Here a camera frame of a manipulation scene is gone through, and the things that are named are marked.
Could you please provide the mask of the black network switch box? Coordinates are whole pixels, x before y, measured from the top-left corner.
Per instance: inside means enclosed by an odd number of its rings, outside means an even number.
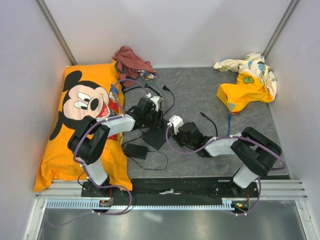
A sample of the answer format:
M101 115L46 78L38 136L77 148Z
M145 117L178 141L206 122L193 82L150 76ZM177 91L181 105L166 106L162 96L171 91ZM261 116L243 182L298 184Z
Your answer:
M149 146L154 148L155 150L159 150L162 145L166 142L166 130L168 127L169 121L163 119L163 122L160 125L160 128L150 129L143 137L143 141L145 141Z

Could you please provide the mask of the black power adapter brick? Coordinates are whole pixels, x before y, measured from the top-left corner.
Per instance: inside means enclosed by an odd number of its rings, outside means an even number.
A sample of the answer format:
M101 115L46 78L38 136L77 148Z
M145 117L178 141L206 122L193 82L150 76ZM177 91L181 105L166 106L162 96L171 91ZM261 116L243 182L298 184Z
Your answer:
M124 149L124 154L130 158L145 160L149 149L146 146L128 143Z

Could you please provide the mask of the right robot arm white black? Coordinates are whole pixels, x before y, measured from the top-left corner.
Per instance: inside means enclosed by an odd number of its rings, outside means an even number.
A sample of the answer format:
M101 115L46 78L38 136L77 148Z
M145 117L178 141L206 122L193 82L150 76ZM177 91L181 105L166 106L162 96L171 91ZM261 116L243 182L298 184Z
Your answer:
M202 158L237 156L243 166L233 175L229 184L229 191L235 197L242 196L251 182L267 176L277 161L282 163L280 170L286 167L281 157L281 147L253 127L246 127L234 135L205 136L194 122L183 123L182 119L175 116L167 124L167 141L169 134L172 134L172 138L180 147L191 150L182 152L173 146L170 147L179 154L197 154Z

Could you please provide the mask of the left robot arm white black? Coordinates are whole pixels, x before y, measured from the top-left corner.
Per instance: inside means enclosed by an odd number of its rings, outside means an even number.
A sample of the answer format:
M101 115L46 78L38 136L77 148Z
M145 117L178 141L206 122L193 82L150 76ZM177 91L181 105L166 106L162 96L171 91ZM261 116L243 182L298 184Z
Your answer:
M136 106L125 113L104 119L84 117L75 129L67 147L73 153L73 160L79 163L93 184L92 191L99 197L110 191L108 174L104 170L101 155L107 139L119 133L131 132L141 127L159 128L163 119L161 97L142 97Z

